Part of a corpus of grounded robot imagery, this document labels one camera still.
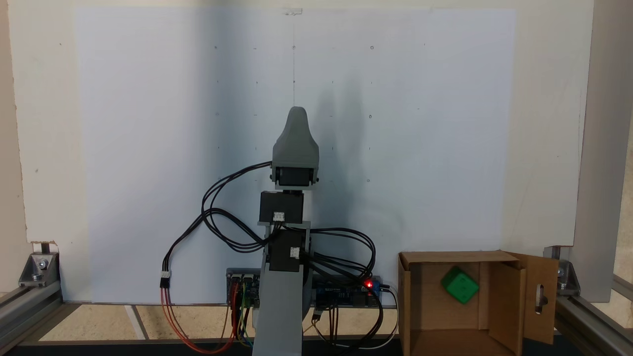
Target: green wire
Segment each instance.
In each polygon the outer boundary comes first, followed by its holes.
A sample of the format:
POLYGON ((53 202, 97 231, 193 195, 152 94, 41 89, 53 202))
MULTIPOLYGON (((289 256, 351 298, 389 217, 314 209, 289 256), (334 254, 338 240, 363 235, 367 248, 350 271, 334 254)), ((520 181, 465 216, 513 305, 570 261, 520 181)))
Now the green wire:
POLYGON ((249 340, 248 338, 248 332, 246 331, 246 325, 244 324, 244 304, 246 303, 246 283, 242 283, 242 286, 244 287, 244 291, 242 292, 242 312, 240 313, 240 320, 242 322, 242 325, 244 325, 244 338, 246 339, 246 342, 248 343, 248 345, 251 346, 251 348, 253 347, 253 343, 251 343, 251 340, 249 340))

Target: bolt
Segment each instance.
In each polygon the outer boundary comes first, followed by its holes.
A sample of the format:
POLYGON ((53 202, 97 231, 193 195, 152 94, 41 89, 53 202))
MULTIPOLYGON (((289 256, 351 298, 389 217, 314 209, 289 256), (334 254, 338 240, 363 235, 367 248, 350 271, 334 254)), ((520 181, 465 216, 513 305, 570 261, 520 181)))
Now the bolt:
POLYGON ((46 267, 48 267, 48 261, 45 258, 41 258, 39 261, 37 261, 37 266, 40 269, 46 269, 46 267))

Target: cardboard box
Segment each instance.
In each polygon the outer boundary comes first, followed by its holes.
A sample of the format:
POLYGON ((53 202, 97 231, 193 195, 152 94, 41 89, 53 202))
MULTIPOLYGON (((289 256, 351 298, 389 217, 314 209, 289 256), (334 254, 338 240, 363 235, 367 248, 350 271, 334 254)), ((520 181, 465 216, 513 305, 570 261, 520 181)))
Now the cardboard box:
POLYGON ((557 260, 504 251, 401 252, 398 259, 404 356, 520 356, 524 337, 553 343, 557 260), (455 265, 479 284, 466 304, 441 284, 455 265))

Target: circuit board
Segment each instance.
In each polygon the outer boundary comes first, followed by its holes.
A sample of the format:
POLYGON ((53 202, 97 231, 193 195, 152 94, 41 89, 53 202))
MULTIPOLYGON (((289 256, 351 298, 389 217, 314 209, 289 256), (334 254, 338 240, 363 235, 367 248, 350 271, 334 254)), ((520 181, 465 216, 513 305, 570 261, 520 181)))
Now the circuit board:
MULTIPOLYGON (((259 269, 227 269, 227 304, 231 305, 231 286, 235 283, 245 284, 246 296, 244 306, 246 308, 260 307, 260 270, 259 269)), ((236 298, 242 299, 242 288, 236 298)))
POLYGON ((368 288, 371 288, 379 300, 382 301, 380 279, 376 277, 366 281, 364 287, 341 288, 332 285, 319 275, 315 275, 312 288, 315 291, 314 304, 316 308, 327 308, 332 305, 353 308, 376 307, 376 299, 368 288))
MULTIPOLYGON (((231 305, 231 286, 234 283, 246 285, 246 308, 260 306, 260 270, 259 269, 227 269, 227 304, 231 305)), ((312 282, 313 306, 327 308, 331 305, 353 308, 375 308, 375 297, 367 290, 371 288, 382 301, 380 291, 380 278, 373 277, 366 282, 364 287, 340 288, 331 285, 318 274, 315 274, 312 282)), ((241 300, 241 291, 236 296, 241 300)))

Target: red wire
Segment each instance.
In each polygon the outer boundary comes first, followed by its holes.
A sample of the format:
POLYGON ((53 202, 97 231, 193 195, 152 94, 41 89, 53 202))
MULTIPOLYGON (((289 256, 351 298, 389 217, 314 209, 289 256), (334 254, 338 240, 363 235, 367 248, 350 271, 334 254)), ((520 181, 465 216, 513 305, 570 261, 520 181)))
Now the red wire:
MULTIPOLYGON (((236 296, 236 294, 237 294, 237 285, 235 285, 233 287, 232 291, 231 291, 231 302, 232 302, 232 305, 235 305, 235 296, 236 296)), ((204 353, 206 355, 215 355, 215 354, 218 354, 218 353, 221 353, 221 352, 224 352, 224 351, 228 350, 229 347, 233 344, 233 341, 235 340, 235 334, 236 334, 235 328, 237 327, 237 321, 235 320, 235 310, 234 309, 231 312, 231 319, 233 320, 233 322, 231 324, 233 325, 233 330, 231 331, 229 342, 224 344, 224 346, 222 346, 218 350, 205 350, 203 348, 199 348, 198 346, 196 346, 196 344, 194 344, 189 339, 189 337, 187 337, 187 335, 185 334, 184 330, 180 326, 180 323, 178 323, 178 320, 176 319, 176 315, 173 312, 172 301, 171 301, 171 296, 170 296, 170 293, 169 293, 169 289, 161 288, 160 300, 161 300, 161 307, 163 309, 163 314, 165 315, 165 318, 167 319, 167 322, 172 327, 172 329, 174 330, 174 332, 176 333, 178 338, 181 339, 182 342, 185 343, 185 345, 187 345, 192 350, 197 351, 199 353, 204 353)))

